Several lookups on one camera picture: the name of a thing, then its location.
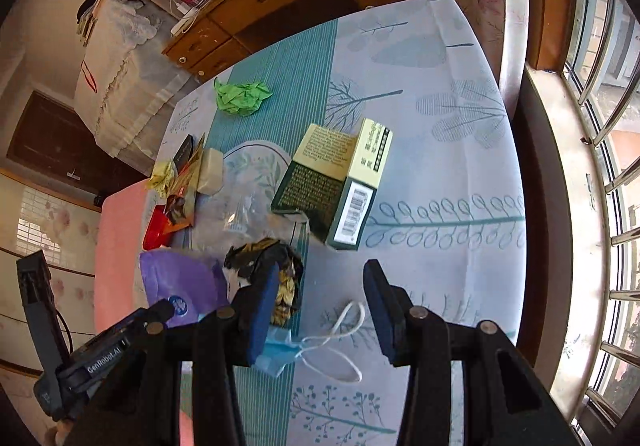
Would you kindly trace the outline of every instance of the purple tissue pack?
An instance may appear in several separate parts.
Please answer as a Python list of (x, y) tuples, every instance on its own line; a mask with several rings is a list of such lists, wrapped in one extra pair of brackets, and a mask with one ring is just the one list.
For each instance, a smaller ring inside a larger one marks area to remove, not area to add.
[(166, 323), (178, 327), (196, 323), (202, 316), (229, 305), (222, 264), (198, 259), (171, 249), (140, 253), (140, 272), (149, 305), (168, 299), (175, 308)]

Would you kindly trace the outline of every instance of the pink cloth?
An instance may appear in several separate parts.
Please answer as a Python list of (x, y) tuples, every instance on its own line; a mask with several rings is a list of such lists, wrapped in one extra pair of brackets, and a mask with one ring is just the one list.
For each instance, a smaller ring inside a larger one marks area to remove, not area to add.
[[(109, 196), (102, 205), (95, 247), (94, 318), (102, 332), (133, 311), (133, 272), (140, 250), (145, 182)], [(193, 446), (193, 423), (180, 412), (180, 446)]]

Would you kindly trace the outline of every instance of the blue face mask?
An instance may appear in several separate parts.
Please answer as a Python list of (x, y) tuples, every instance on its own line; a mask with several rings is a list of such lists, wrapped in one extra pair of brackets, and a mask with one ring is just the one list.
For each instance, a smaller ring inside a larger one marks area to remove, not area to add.
[[(338, 333), (340, 325), (347, 316), (347, 313), (349, 312), (351, 307), (353, 307), (354, 305), (356, 305), (360, 311), (358, 322), (349, 331), (345, 333)], [(267, 340), (264, 343), (262, 354), (257, 357), (252, 367), (260, 370), (260, 372), (264, 372), (272, 378), (277, 378), (279, 375), (281, 375), (284, 368), (289, 365), (289, 363), (295, 363), (296, 361), (300, 360), (306, 366), (308, 366), (308, 368), (311, 368), (311, 370), (322, 374), (327, 378), (333, 379), (334, 381), (345, 383), (361, 382), (362, 373), (360, 372), (359, 368), (357, 368), (357, 366), (349, 359), (346, 354), (340, 352), (340, 350), (336, 350), (332, 347), (326, 348), (326, 350), (330, 350), (337, 356), (340, 356), (341, 358), (346, 360), (347, 363), (349, 363), (350, 367), (356, 374), (355, 378), (353, 379), (334, 378), (334, 376), (323, 372), (316, 366), (309, 363), (307, 358), (305, 358), (305, 355), (312, 350), (324, 347), (332, 339), (344, 338), (353, 334), (354, 332), (357, 332), (364, 323), (364, 318), (364, 305), (361, 302), (351, 301), (347, 304), (347, 307), (344, 308), (329, 334), (327, 334), (326, 336), (307, 336), (305, 338), (302, 338), (302, 340), (300, 341), (293, 341), (291, 337), (291, 331), (289, 329), (283, 329), (282, 327), (274, 327), (273, 325), (271, 325), (267, 333)]]

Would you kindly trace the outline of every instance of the screw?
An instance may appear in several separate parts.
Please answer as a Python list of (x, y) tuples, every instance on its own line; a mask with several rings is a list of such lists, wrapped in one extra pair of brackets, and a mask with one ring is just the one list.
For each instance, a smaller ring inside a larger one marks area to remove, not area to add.
[(416, 318), (417, 320), (424, 320), (427, 318), (429, 314), (429, 310), (422, 305), (414, 305), (411, 309), (409, 309), (409, 316)]
[(234, 311), (234, 308), (230, 305), (222, 307), (216, 311), (216, 316), (218, 316), (218, 318), (220, 318), (221, 320), (228, 320), (229, 318), (233, 318), (235, 314), (236, 311)]
[(164, 325), (159, 321), (152, 321), (146, 326), (146, 333), (155, 336), (164, 330)]
[(498, 331), (498, 326), (491, 320), (484, 320), (480, 324), (480, 330), (485, 334), (495, 334)]

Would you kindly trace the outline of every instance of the blue gripper pad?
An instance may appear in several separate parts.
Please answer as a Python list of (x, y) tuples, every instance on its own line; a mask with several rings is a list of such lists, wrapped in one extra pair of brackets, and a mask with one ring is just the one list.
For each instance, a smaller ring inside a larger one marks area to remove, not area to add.
[(267, 339), (271, 313), (276, 303), (276, 295), (278, 293), (278, 272), (280, 266), (277, 264), (271, 267), (268, 275), (265, 275), (266, 281), (262, 289), (262, 296), (258, 300), (255, 313), (252, 317), (252, 325), (249, 329), (249, 340), (246, 348), (246, 361), (249, 365), (255, 363), (256, 358), (264, 349), (264, 341)]

